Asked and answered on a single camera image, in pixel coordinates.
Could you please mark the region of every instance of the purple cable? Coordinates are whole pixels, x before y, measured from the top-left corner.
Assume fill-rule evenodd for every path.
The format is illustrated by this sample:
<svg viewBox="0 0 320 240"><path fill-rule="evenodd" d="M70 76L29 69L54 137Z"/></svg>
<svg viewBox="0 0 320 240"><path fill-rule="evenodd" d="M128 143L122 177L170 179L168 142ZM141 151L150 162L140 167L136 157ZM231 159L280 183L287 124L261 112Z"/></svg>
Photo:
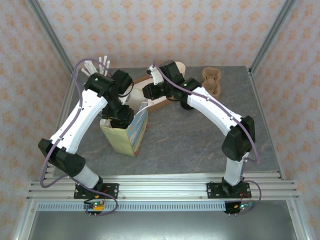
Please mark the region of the purple cable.
<svg viewBox="0 0 320 240"><path fill-rule="evenodd" d="M257 151L256 145L255 145L252 137L250 136L249 132L247 131L247 129L245 128L245 126L242 125L241 122L239 122L239 121L238 121L235 117L233 117L227 110L225 110L219 103L213 101L211 98L208 98L207 96L204 96L204 95L199 94L199 93L197 93L197 92L190 91L190 90L188 90L188 89L185 89L185 88L183 88L183 87L175 84L173 81L171 81L171 80L161 71L160 67L159 67L158 64L156 63L156 60L153 61L153 67L156 67L157 70L159 71L159 73L162 75L162 77L163 77L165 80L167 80L171 85L173 85L174 87L176 87L177 89L180 89L181 91L184 91L184 92L186 92L186 93L188 93L188 94L196 95L196 96L198 96L198 97L200 97L200 98L205 99L206 101L212 102L213 104L215 104L216 106L218 106L229 118L232 118L232 120L235 121L235 122L242 128L242 130L244 131L245 135L248 137L248 139L249 139L249 141L250 141L250 143L251 143L251 145L252 145L254 154L255 154L255 160L253 160L253 159L251 159L251 158L249 158L249 157L245 157L244 160L248 160L248 161L252 161L252 162L258 161L259 155L258 155L258 151ZM245 161L243 161L242 170L241 170L241 178L242 178L241 180L242 180L242 181L244 180L243 177L242 177L243 171L244 171L244 164L245 164ZM258 187L258 189L259 189L259 199L258 199L257 203L256 203L252 208L250 208L249 210L247 210L247 211L245 211L245 212L238 213L238 215L246 214L246 213L252 211L253 209L255 209L255 208L257 207L257 205L260 203L261 197L262 197L261 188L260 188L260 186L259 186L255 181L247 180L247 181L244 181L244 182L245 182L245 183L253 183L253 184L255 184L255 185Z"/></svg>
<svg viewBox="0 0 320 240"><path fill-rule="evenodd" d="M57 141L55 141L55 143L54 143L54 144L52 145L52 147L50 148L47 156L45 157L45 160L44 160L44 162L43 162L43 164L42 164L41 174L40 174L40 178L39 178L40 185L41 185L41 187L43 187L44 189L51 187L53 184L55 184L55 183L58 182L59 180L61 180L61 179L63 179L63 178L65 178L65 177L68 176L68 175L63 175L63 176L58 177L57 179L55 179L54 181L52 181L52 182L49 183L48 185L45 185L45 184L44 184L44 178L45 178L45 174L46 174L47 163L48 163L48 161L49 161L49 159L50 159L50 157L51 157L51 154L53 153L54 149L56 148L56 146L57 146L58 143L60 142L60 139L62 139L62 138L64 137L64 135L68 132L68 130L72 127L72 125L76 122L77 118L78 118L79 115L80 115L81 109L82 109L83 98L82 98L82 93L81 93L81 89L80 89L79 83L77 82L76 71L77 71L78 66L79 66L82 62L84 62L84 61L92 61L92 62L98 63L98 64L102 65L106 70L109 70L106 65L104 65L102 62L100 62L100 61L98 61L97 59L94 59L94 58L84 58L84 59L81 59L80 61L78 61L78 62L75 64L74 69L73 69L73 72L72 72L72 80L74 81L74 84L75 84L76 89L77 89L78 94L79 94L79 109L78 109L78 111L76 112L73 120L72 120L72 121L70 122L70 124L65 128L65 130L61 133L61 135L59 136L59 139L58 139ZM99 194L99 195L104 195L104 196L106 196L106 197L108 197L108 198L111 198L111 199L113 199L113 200L115 201L115 207L114 207L114 209L112 209L111 211L107 211L107 212L101 213L101 214L99 214L98 216L103 216L103 215L111 214L111 213L113 213L113 212L118 208L118 206L119 206L119 205L118 205L118 202L117 202L117 200L116 200L113 196L111 196L111 195L109 195L109 194L107 194L107 193L104 193L104 192L100 192L100 191L93 190L93 189L91 189L91 188L83 185L82 183L78 182L78 181L77 181L76 179L74 179L73 177L70 177L70 178L71 178L72 180L74 180L76 183L80 184L80 186L82 186L83 188L85 188L85 189L87 189L87 190L89 190L89 191L91 191L91 192L93 192L93 193L96 193L96 194Z"/></svg>

